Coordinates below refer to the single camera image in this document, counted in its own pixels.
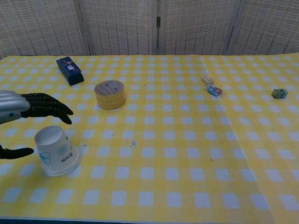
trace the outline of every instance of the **small white debris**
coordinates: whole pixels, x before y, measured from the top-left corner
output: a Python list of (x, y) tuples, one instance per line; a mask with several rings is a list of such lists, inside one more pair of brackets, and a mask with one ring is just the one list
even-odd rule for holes
[(130, 147), (136, 147), (137, 146), (137, 141), (135, 141), (135, 140), (130, 141), (129, 146)]

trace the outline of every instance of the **robotic hand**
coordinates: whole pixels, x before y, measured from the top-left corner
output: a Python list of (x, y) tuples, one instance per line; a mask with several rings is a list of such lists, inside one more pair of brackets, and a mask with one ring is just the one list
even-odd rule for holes
[[(0, 124), (28, 117), (54, 116), (71, 124), (68, 115), (73, 111), (57, 99), (45, 93), (17, 94), (0, 91)], [(33, 153), (31, 148), (10, 150), (0, 145), (0, 159), (18, 159)]]

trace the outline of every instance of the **blue box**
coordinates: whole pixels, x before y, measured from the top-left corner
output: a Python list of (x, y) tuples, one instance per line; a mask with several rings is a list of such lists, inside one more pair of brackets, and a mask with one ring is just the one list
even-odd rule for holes
[(64, 57), (56, 60), (58, 68), (61, 70), (65, 79), (70, 85), (84, 81), (80, 68), (72, 61), (70, 57)]

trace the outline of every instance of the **white eraser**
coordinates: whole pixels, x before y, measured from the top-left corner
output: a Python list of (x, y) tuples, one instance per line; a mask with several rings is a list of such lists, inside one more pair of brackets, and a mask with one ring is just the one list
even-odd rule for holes
[(214, 80), (211, 77), (203, 76), (201, 80), (206, 84), (206, 85), (214, 85)]

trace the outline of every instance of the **table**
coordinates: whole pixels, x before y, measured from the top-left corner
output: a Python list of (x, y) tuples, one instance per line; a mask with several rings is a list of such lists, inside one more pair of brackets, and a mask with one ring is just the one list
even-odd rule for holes
[[(274, 56), (72, 56), (83, 83), (69, 86), (62, 56), (9, 56), (0, 89), (45, 92), (73, 111), (1, 125), (7, 148), (35, 147), (61, 126), (82, 154), (61, 177), (37, 151), (0, 164), (0, 216), (130, 222), (297, 223), (299, 54)], [(210, 95), (210, 75), (223, 89)], [(96, 105), (94, 86), (116, 79), (127, 101)], [(286, 88), (286, 99), (272, 90)], [(130, 141), (137, 141), (130, 147)]]

